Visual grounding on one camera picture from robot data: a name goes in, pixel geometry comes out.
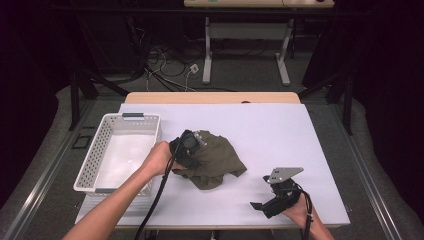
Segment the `basket handle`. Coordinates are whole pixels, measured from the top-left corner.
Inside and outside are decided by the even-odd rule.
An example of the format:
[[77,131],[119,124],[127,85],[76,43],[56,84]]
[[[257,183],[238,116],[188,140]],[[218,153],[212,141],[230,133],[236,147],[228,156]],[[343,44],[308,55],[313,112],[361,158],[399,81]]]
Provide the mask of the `basket handle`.
[[144,113],[122,113],[124,120],[144,120]]
[[113,193],[116,188],[96,188],[95,193]]

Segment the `olive green cloth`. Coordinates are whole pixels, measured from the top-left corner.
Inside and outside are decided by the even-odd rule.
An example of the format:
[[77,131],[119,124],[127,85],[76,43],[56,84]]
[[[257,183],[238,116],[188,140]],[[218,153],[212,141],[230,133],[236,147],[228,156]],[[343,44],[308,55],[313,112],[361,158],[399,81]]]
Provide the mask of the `olive green cloth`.
[[200,190],[209,190],[222,184],[224,174],[238,177],[247,170],[226,138],[209,131],[199,131],[199,134],[206,145],[191,157],[200,165],[196,169],[174,170],[175,174],[190,179]]

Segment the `desk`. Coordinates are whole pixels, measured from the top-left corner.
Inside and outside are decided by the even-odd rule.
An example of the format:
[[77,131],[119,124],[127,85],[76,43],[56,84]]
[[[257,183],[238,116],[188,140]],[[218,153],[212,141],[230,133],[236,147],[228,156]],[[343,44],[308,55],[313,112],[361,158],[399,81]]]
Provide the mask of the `desk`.
[[[135,111],[161,115],[163,140],[173,140],[184,129],[205,129],[226,137],[248,168],[239,178],[226,174],[222,185],[207,191],[200,191],[189,180],[171,174],[146,229],[296,227],[283,215],[267,219],[262,212],[253,210],[249,202],[273,198],[262,176],[270,174],[274,167],[299,166],[305,170],[293,179],[312,195],[324,224],[349,224],[307,110],[295,94],[131,93],[120,112]],[[153,179],[153,195],[160,179]],[[98,201],[86,197],[77,221]],[[151,201],[151,198],[136,199],[118,226],[138,227]]]
[[[198,8],[332,8],[333,0],[185,0],[186,7]],[[290,85],[284,57],[292,32],[293,20],[287,23],[212,23],[209,17],[205,20],[205,65],[203,68],[203,83],[211,81],[212,52],[210,41],[213,38],[227,39],[270,39],[283,40],[279,53],[275,54],[277,67],[280,72],[281,81],[284,86]]]

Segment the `black cable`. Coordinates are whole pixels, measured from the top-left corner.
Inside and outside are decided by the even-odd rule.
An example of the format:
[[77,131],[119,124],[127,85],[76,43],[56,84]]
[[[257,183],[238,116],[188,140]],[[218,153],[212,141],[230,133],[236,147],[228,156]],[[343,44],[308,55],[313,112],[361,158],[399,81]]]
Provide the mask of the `black cable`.
[[309,196],[309,194],[303,190],[301,190],[301,192],[305,195],[305,200],[306,200],[306,211],[307,211],[307,215],[306,215],[306,223],[305,223],[305,229],[303,231],[303,240],[308,240],[309,239],[309,232],[311,229],[311,223],[312,223],[312,201],[311,201],[311,197]]
[[100,46],[99,42],[97,41],[96,37],[94,36],[94,33],[92,32],[92,30],[90,29],[90,27],[87,25],[86,21],[84,18],[82,17],[78,17],[77,18],[78,22],[80,23],[80,25],[86,30],[86,32],[88,33],[89,37],[91,38],[92,42],[95,43],[95,46],[97,48],[97,50],[103,55],[104,59],[106,60],[106,62],[116,71],[118,71],[119,73],[125,73],[122,72],[121,69],[119,67],[117,67],[115,65],[115,63],[113,63],[111,61],[111,59],[109,58],[109,56],[106,54],[106,52],[103,50],[103,47]]
[[113,82],[116,85],[120,85],[120,84],[132,82],[132,81],[138,79],[139,77],[141,77],[142,75],[143,75],[143,71],[137,71],[137,72],[134,72],[133,74],[131,74],[131,77],[129,77],[127,79],[110,80],[110,82]]
[[[160,65],[160,68],[159,68],[159,72],[160,73],[162,73],[164,76],[166,76],[166,77],[177,77],[177,76],[180,76],[181,74],[183,74],[184,72],[185,72],[185,70],[186,70],[186,63],[183,61],[183,60],[181,60],[181,59],[179,59],[179,58],[176,58],[176,57],[173,57],[173,56],[171,56],[169,53],[168,53],[168,51],[169,51],[169,49],[165,49],[165,50],[163,50],[163,49],[157,49],[157,48],[154,48],[154,50],[156,50],[156,56],[154,57],[155,58],[155,62],[151,62],[151,61],[148,61],[150,64],[157,64],[158,62],[159,62],[159,60],[161,60],[160,59],[160,55],[163,55],[163,62],[161,63],[161,65]],[[179,71],[178,73],[176,73],[176,74],[167,74],[167,73],[165,73],[163,70],[162,70],[162,68],[168,63],[168,60],[169,59],[167,59],[166,57],[165,57],[165,53],[168,53],[168,55],[170,55],[171,56],[171,59],[174,59],[174,60],[176,60],[176,61],[179,61],[179,62],[181,62],[182,63],[182,65],[183,65],[183,67],[182,67],[182,70],[181,71]]]
[[167,80],[165,78],[163,78],[162,76],[160,76],[159,74],[155,73],[154,71],[152,71],[150,68],[146,67],[146,70],[148,72],[150,72],[150,75],[154,76],[156,78],[156,80],[158,80],[158,82],[160,84],[162,84],[166,89],[168,89],[171,92],[175,92],[175,90],[171,89],[170,87],[173,87],[176,89],[176,91],[184,91],[186,88],[184,86],[178,85],[170,80]]
[[163,54],[163,52],[162,52],[161,49],[158,49],[156,47],[153,47],[152,50],[154,50],[155,52],[149,52],[149,55],[148,55],[147,59],[148,59],[148,62],[150,64],[155,65],[155,64],[157,64],[159,62],[159,60],[161,60],[160,59],[160,55]]
[[194,58],[194,59],[191,59],[191,60],[188,60],[188,61],[184,61],[184,60],[182,60],[180,57],[177,57],[177,56],[175,56],[175,55],[173,55],[172,53],[170,53],[170,52],[168,52],[168,55],[171,57],[171,58],[173,58],[173,59],[176,59],[176,60],[178,60],[178,61],[180,61],[180,62],[182,62],[182,63],[184,63],[184,64],[191,64],[191,63],[194,63],[195,61],[197,61],[197,60],[199,60],[203,55],[204,55],[204,53],[203,52],[200,52],[200,51],[198,51],[199,52],[199,54]]
[[166,181],[168,180],[169,173],[170,173],[170,172],[171,172],[171,170],[172,170],[172,165],[173,165],[173,164],[174,164],[174,162],[175,162],[175,153],[178,151],[178,149],[179,149],[179,147],[180,147],[180,145],[181,145],[181,139],[182,139],[182,136],[183,136],[183,135],[181,135],[181,136],[180,136],[180,138],[179,138],[179,140],[178,140],[177,147],[176,147],[175,151],[172,153],[172,156],[171,156],[171,157],[169,158],[169,160],[168,160],[168,163],[167,163],[166,168],[165,168],[165,174],[164,174],[164,175],[163,175],[163,177],[162,177],[162,181],[161,181],[161,183],[160,183],[158,193],[156,194],[156,197],[155,197],[155,199],[153,200],[153,203],[152,203],[152,206],[151,206],[151,207],[150,207],[150,209],[149,209],[149,212],[147,213],[146,217],[144,218],[143,222],[141,223],[140,227],[139,227],[139,228],[138,228],[138,230],[137,230],[137,233],[136,233],[136,235],[135,235],[135,237],[134,237],[134,239],[135,239],[135,240],[140,239],[140,236],[141,236],[141,234],[142,234],[142,232],[143,232],[143,230],[144,230],[144,227],[145,227],[145,226],[146,226],[146,224],[147,224],[147,221],[149,221],[150,216],[152,215],[153,211],[154,211],[154,210],[155,210],[155,208],[156,208],[156,205],[157,205],[157,204],[158,204],[158,202],[159,202],[160,196],[162,195],[163,189],[165,188]]
[[[225,45],[224,45],[224,43],[221,43],[221,42],[219,42],[219,43],[221,44],[221,49],[216,50],[216,49],[211,47],[211,49],[213,49],[211,51],[213,51],[216,54],[222,54],[222,55],[228,55],[228,56],[259,56],[263,52],[265,52],[265,50],[268,48],[269,40],[268,39],[265,39],[265,40],[261,39],[260,41],[257,41],[254,45],[250,46],[250,49],[248,49],[246,52],[240,53],[240,54],[231,53],[231,52],[223,52],[223,50],[225,49]],[[265,43],[264,47],[261,50],[259,50],[258,53],[250,54],[254,50],[257,50],[262,43]]]

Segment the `white plastic basket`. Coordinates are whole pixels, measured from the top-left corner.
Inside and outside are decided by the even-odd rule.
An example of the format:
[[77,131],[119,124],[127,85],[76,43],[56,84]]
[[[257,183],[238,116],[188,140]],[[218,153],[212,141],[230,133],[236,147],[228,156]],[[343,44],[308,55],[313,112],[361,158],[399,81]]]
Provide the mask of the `white plastic basket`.
[[[103,116],[74,183],[75,191],[106,196],[137,170],[160,140],[160,117],[142,113]],[[139,196],[150,196],[151,182]]]

